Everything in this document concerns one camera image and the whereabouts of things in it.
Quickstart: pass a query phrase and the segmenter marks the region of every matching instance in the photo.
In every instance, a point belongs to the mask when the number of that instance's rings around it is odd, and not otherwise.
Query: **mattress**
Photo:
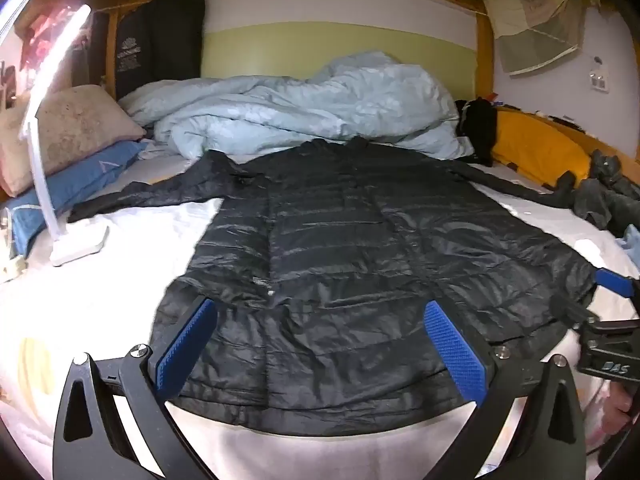
[[[175,155],[140,160],[104,192],[132,180],[156,182],[187,166],[187,161]],[[503,166],[482,169],[536,187]],[[595,266],[638,276],[610,233],[598,231],[570,211],[479,189],[513,215],[559,237]],[[221,204],[222,199],[213,199],[97,216],[91,222],[110,228],[104,249],[59,268],[47,263],[50,240],[46,233],[41,234],[30,256],[30,270],[0,286],[0,416],[44,478],[52,478],[53,431],[71,359],[81,351],[96,360],[120,357],[134,344],[148,341],[165,287],[184,272],[194,245]],[[590,308],[603,319],[628,319],[634,312],[628,300],[602,289],[597,290]],[[575,365],[576,336],[567,333],[551,353],[556,352]],[[606,390],[601,380],[581,374],[576,374],[576,383],[588,440],[595,446],[601,438],[599,403]],[[116,398],[116,404],[140,462],[159,474],[126,401]],[[485,471],[500,462],[522,405],[523,401],[514,404]],[[385,433],[315,438],[259,433],[200,418],[168,404],[191,445],[221,480],[418,480],[449,447],[473,408],[467,404]],[[595,471],[592,463],[589,476]]]

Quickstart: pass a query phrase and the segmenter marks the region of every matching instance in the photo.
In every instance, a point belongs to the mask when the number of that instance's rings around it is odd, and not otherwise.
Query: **beige pillow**
[[[26,140],[18,132],[26,104],[0,113],[0,186],[17,196],[33,185]],[[38,110],[40,151],[47,174],[119,140],[141,138],[145,131],[95,85],[77,86],[48,96]]]

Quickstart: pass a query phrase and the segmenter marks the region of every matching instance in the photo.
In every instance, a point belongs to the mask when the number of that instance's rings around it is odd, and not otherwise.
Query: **white bed sheet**
[[[187,167],[181,158],[141,160],[111,189],[131,180],[154,182]],[[491,173],[530,185],[498,166]],[[556,210],[479,187],[529,224],[558,236],[596,266],[624,275],[638,270],[608,232],[598,231],[570,211]],[[99,254],[53,268],[46,261],[50,240],[42,234],[30,270],[0,286],[0,416],[18,445],[45,479],[52,478],[51,454],[56,413],[73,355],[96,360],[124,355],[148,341],[164,288],[184,272],[193,247],[222,200],[162,208],[130,208],[97,216],[110,227]],[[628,300],[598,290],[591,309],[603,319],[633,314]],[[568,333],[554,349],[577,362],[577,340]],[[578,375],[590,438],[599,437],[598,402],[602,382]],[[116,403],[140,462],[159,473],[126,402]],[[197,453],[221,480],[418,480],[449,447],[473,405],[400,430],[341,438],[301,438],[263,434],[222,424],[168,405]],[[488,458],[497,464],[516,427],[521,403]],[[588,476],[593,477],[595,469]]]

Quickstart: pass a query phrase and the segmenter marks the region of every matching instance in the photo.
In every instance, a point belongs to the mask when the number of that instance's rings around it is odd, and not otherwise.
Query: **light blue comforter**
[[[472,153],[456,138],[458,121],[446,88],[420,66],[382,52],[343,57],[315,77],[236,76],[161,81],[120,100],[156,140],[187,158],[205,150],[228,155],[276,152],[306,140],[362,136],[437,158]]]

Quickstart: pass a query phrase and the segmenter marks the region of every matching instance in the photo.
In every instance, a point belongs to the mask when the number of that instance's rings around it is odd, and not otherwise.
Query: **metal screw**
[[[564,357],[563,355],[556,354],[551,358],[551,360],[556,366],[559,366],[561,368],[566,366],[566,357]]]
[[[131,352],[129,352],[129,354],[131,355],[131,357],[144,357],[147,351],[148,351],[148,346],[144,344],[140,344],[140,345],[134,346],[131,349]]]
[[[508,359],[511,356],[511,352],[506,346],[497,346],[494,353],[498,359]]]
[[[89,356],[85,352],[82,352],[81,354],[78,354],[76,357],[74,357],[74,364],[76,366],[81,366],[87,361],[88,358]]]

